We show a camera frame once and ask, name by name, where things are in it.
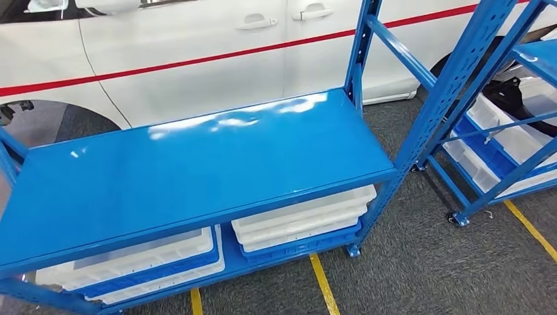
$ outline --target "yellow floor line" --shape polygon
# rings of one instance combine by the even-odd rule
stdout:
[[[193,315],[203,315],[203,306],[201,305],[201,295],[199,294],[199,289],[196,287],[191,289],[190,295],[192,298]]]
[[[319,287],[321,288],[321,293],[323,293],[323,298],[325,299],[325,304],[327,304],[327,309],[329,309],[329,314],[340,315],[340,312],[338,312],[338,307],[336,306],[336,301],[334,300],[332,291],[329,287],[329,281],[327,281],[325,271],[323,270],[323,266],[321,266],[319,256],[317,256],[317,254],[311,254],[309,256],[309,260],[311,261],[311,266],[313,266],[313,271],[315,272],[315,277],[317,277],[317,282],[319,283]]]
[[[505,200],[504,204],[507,208],[512,212],[512,214],[524,224],[528,232],[532,234],[532,236],[541,243],[543,248],[547,251],[547,253],[553,258],[553,260],[557,263],[557,251],[555,248],[549,244],[549,242],[536,230],[536,228],[528,221],[528,219],[518,210],[518,208],[512,203],[510,200]]]

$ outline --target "blue plastic tray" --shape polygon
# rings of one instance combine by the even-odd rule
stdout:
[[[455,125],[455,132],[458,135],[473,133],[481,130],[474,121],[464,114],[462,119]],[[510,157],[501,144],[494,138],[485,142],[489,133],[482,133],[474,136],[468,136],[463,141],[489,166],[489,168],[502,179],[509,174],[519,164]]]
[[[80,293],[89,298],[98,297],[100,295],[132,287],[134,285],[143,284],[145,282],[170,276],[172,274],[216,263],[219,260],[219,249],[217,246],[217,235],[213,226],[211,227],[211,235],[213,238],[213,249],[207,253],[195,255],[193,257],[171,262],[169,264],[163,264],[155,268],[135,272],[133,274],[114,278],[105,282],[88,285],[87,287],[82,287],[71,292]]]
[[[266,261],[280,259],[281,257],[291,257],[296,253],[306,252],[312,249],[328,247],[334,244],[345,244],[356,238],[356,232],[362,228],[361,223],[341,230],[319,234],[310,238],[272,246],[259,251],[245,252],[244,247],[240,250],[249,263],[264,263]]]

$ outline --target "white plastic bin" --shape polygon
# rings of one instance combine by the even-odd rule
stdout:
[[[492,172],[489,166],[462,140],[445,142],[443,148],[470,175],[472,180],[483,192],[492,189],[501,180]],[[514,192],[535,186],[542,182],[557,178],[557,170],[543,173],[525,180],[515,182],[511,187],[497,197],[503,197]]]
[[[236,233],[238,242],[242,245],[251,245],[273,239],[280,239],[292,234],[302,233],[322,226],[328,226],[349,219],[358,219],[366,213],[366,205],[356,205],[345,209],[336,209],[307,217],[303,220],[282,223],[269,228],[263,228],[247,233]]]
[[[520,90],[524,106],[533,114],[541,115],[557,111],[557,90],[540,78],[525,78],[520,83]],[[513,123],[516,120],[499,109],[483,94],[476,99],[476,103],[468,110],[468,116],[482,129]],[[545,122],[557,125],[557,118],[547,119]],[[528,126],[515,126],[492,133],[504,150],[518,163],[523,163],[535,152],[541,149],[552,138]],[[544,163],[547,165],[557,161],[557,154],[549,157]]]
[[[71,291],[212,249],[211,228],[207,227],[44,268],[37,271],[35,281],[41,285],[60,285]]]
[[[348,227],[347,221],[355,225],[376,196],[375,187],[369,185],[234,220],[232,226],[244,251],[255,251],[331,232],[332,226]]]
[[[342,228],[347,228],[349,226],[355,226],[356,224],[358,224],[358,217],[340,221],[340,222],[335,222],[333,224],[329,224],[325,226],[320,226],[318,228],[303,231],[300,233],[289,234],[287,236],[272,238],[270,240],[260,241],[257,243],[249,243],[243,245],[243,248],[245,252],[251,253],[252,251],[259,251],[260,249],[277,246],[284,243],[294,242],[297,240],[302,240],[304,238],[310,238],[311,236],[329,233],[332,231],[340,230]]]
[[[127,287],[118,291],[110,292],[105,295],[101,295],[89,300],[101,300],[106,304],[113,304],[116,302],[131,299],[133,297],[138,297],[139,295],[144,295],[147,293],[155,292],[167,287],[171,287],[177,284],[184,284],[186,282],[210,276],[216,274],[225,269],[225,258],[223,255],[223,242],[221,235],[220,225],[215,225],[215,233],[217,234],[217,246],[219,249],[219,260],[215,263],[208,264],[206,266],[198,267],[186,272],[181,272],[178,274],[173,274],[168,277],[160,278],[150,282],[145,282],[139,285],[134,285],[133,287]]]

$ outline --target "stacked plastic tray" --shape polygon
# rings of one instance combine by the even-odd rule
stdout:
[[[358,219],[376,197],[373,185],[232,221],[242,253],[251,262],[354,237]]]
[[[557,110],[557,90],[539,78],[522,79],[520,84],[524,106],[534,115]],[[514,122],[515,119],[496,107],[480,94],[476,103],[463,115],[451,136],[463,135]],[[557,119],[545,122],[557,125]],[[443,144],[445,151],[464,169],[482,192],[490,190],[509,172],[531,157],[551,140],[551,137],[528,126],[520,125],[502,131],[482,133]],[[557,163],[557,155],[550,156],[499,197],[557,179],[557,170],[545,171]]]
[[[112,304],[224,267],[220,226],[214,226],[41,269],[35,281]]]

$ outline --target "blue metal shelving unit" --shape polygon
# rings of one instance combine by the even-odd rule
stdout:
[[[0,293],[111,314],[334,247],[359,255],[516,0],[478,5],[439,79],[378,21],[380,4],[362,3],[344,87],[30,150],[0,133],[0,165],[13,186],[0,221],[0,240],[10,240],[0,242]],[[430,92],[394,162],[361,119],[361,75],[373,34]],[[311,238],[298,240],[298,250],[277,259],[249,263],[229,224],[379,182],[352,237],[314,247],[305,246]],[[212,224],[222,226],[224,271],[120,303],[90,303],[18,276]]]
[[[453,222],[457,226],[468,225],[470,223],[468,217],[477,213],[486,205],[491,205],[503,200],[522,196],[524,194],[544,190],[557,184],[557,180],[550,180],[504,197],[498,197],[501,192],[505,191],[519,180],[527,179],[529,177],[557,169],[557,163],[536,168],[536,166],[542,163],[547,157],[557,152],[557,138],[551,140],[522,164],[511,161],[516,165],[513,165],[508,171],[504,172],[504,174],[500,176],[501,181],[486,192],[482,191],[476,185],[470,175],[468,175],[460,164],[458,164],[458,162],[456,162],[442,147],[442,144],[445,142],[458,139],[474,141],[473,138],[478,136],[484,137],[485,139],[489,136],[489,133],[493,131],[501,131],[509,127],[525,125],[534,121],[542,121],[544,119],[557,117],[557,112],[554,112],[498,127],[484,130],[476,128],[479,130],[464,134],[457,133],[457,136],[450,136],[451,131],[457,131],[459,127],[463,126],[463,123],[468,123],[469,118],[466,116],[467,109],[474,103],[474,100],[480,93],[481,89],[489,82],[497,70],[500,69],[507,60],[518,61],[546,82],[550,83],[553,87],[557,88],[557,40],[553,39],[550,41],[539,41],[519,45],[520,39],[526,34],[532,23],[547,5],[557,5],[557,3],[552,0],[532,0],[529,2],[528,6],[526,6],[520,17],[512,26],[508,34],[504,37],[495,52],[491,55],[478,76],[470,84],[470,87],[466,90],[464,96],[455,106],[449,117],[447,117],[445,123],[432,137],[431,141],[426,146],[426,149],[416,162],[415,168],[419,170],[424,170],[426,165],[430,165],[447,184],[449,189],[453,191],[459,202],[461,202],[463,210],[449,213],[447,215],[449,222]],[[504,152],[502,148],[495,148],[495,150],[500,150],[499,154],[506,155],[506,152]],[[435,160],[435,155],[438,152],[441,152],[446,156],[449,162],[454,165],[457,171],[464,177],[465,181],[474,189],[476,194],[479,196],[476,201],[469,201],[451,180],[450,176],[444,171],[442,166],[440,166],[440,164]]]

